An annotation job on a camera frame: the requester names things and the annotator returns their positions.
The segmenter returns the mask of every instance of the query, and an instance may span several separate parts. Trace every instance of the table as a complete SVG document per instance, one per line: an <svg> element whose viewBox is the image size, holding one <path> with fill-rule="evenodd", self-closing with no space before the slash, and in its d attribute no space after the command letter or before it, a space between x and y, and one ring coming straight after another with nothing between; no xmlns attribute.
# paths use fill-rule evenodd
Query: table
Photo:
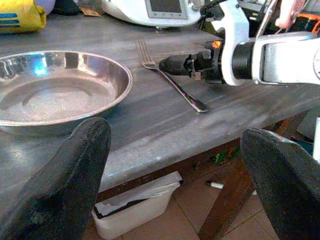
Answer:
<svg viewBox="0 0 320 240"><path fill-rule="evenodd" d="M38 33L0 35L0 57L41 50L82 51L107 56L131 70L132 92L106 116L112 146L100 199L116 186L126 186L135 179L139 184L150 181L143 176L154 172L160 175L161 169L192 156L201 158L202 153L230 141L234 143L244 129L265 127L320 103L318 85L262 86L249 81L233 87L174 76L182 87L212 108L205 114L196 113L160 75L141 66L135 47L138 39L146 40L158 62L169 55L196 53L205 41L216 37L194 26L157 30L106 15L49 15L47 26ZM65 138L0 131L0 215Z"/></svg>

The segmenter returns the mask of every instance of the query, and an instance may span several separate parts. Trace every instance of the appliance display screen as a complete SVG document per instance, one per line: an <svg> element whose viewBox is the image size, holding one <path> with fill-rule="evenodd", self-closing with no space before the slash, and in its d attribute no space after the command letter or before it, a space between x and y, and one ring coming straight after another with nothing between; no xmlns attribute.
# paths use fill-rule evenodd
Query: appliance display screen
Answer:
<svg viewBox="0 0 320 240"><path fill-rule="evenodd" d="M179 0L150 0L153 12L181 13Z"/></svg>

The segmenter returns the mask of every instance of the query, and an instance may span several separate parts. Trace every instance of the fork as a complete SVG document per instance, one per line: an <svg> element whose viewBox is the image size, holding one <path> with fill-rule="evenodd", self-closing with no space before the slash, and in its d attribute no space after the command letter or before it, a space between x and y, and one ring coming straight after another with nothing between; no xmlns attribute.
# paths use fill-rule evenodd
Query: fork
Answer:
<svg viewBox="0 0 320 240"><path fill-rule="evenodd" d="M169 75L167 75L164 71L159 69L159 65L156 64L149 52L145 41L138 40L135 42L136 50L140 59L141 64L150 70L158 71L162 74L173 85L173 87L183 96L183 98L196 110L198 113L206 113L210 110L210 108L201 102L200 100L196 99L187 91L183 90Z"/></svg>

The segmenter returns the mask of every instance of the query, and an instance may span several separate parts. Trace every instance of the bowl rim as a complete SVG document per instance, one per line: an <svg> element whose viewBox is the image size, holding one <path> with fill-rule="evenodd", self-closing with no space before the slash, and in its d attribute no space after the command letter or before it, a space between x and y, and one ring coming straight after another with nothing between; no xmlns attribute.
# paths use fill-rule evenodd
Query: bowl rim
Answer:
<svg viewBox="0 0 320 240"><path fill-rule="evenodd" d="M8 56L3 56L0 57L0 60L3 59L7 59L7 58L12 58L12 57L18 57L21 55L27 55L27 54L38 54L38 53L77 53L77 54L85 54L85 55L89 55L89 56L93 56L93 57L98 57L98 58L102 58L105 59L109 62L112 62L116 65L118 65L120 68L122 68L125 73L128 76L128 84L125 88L125 90L123 91L123 93L117 97L114 101L110 102L109 104L98 108L97 110L94 111L90 111L90 112L86 112L86 113L82 113L79 115L75 115L75 116L68 116L68 117L63 117L63 118L59 118L59 119L54 119L54 120L39 120L39 121L19 121L19 120L4 120L1 119L0 117L0 126L3 127L36 127L36 126L49 126L49 125L58 125L58 124L65 124L68 122L73 122L73 121L78 121L81 119L86 119L86 118L90 118L93 117L97 114L100 114L112 107L114 107L115 105L117 105L118 103L120 103L122 100L124 100L128 94L130 93L130 91L132 90L133 86L134 86L134 79L133 79L133 75L131 73L131 71L129 70L129 68L127 68L125 65L112 60L106 56L102 56L99 54L94 54L94 53L88 53L88 52L83 52L83 51L69 51L69 50L44 50L44 51L28 51L28 52L23 52L23 53L18 53L18 54L13 54L13 55L8 55Z"/></svg>

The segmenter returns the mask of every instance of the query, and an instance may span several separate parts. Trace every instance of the yellow package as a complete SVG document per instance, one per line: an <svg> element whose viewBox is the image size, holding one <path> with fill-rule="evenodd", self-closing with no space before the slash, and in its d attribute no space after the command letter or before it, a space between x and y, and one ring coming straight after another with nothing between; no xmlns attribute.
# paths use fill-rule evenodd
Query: yellow package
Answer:
<svg viewBox="0 0 320 240"><path fill-rule="evenodd" d="M0 32L33 32L45 26L45 9L34 0L0 0Z"/></svg>

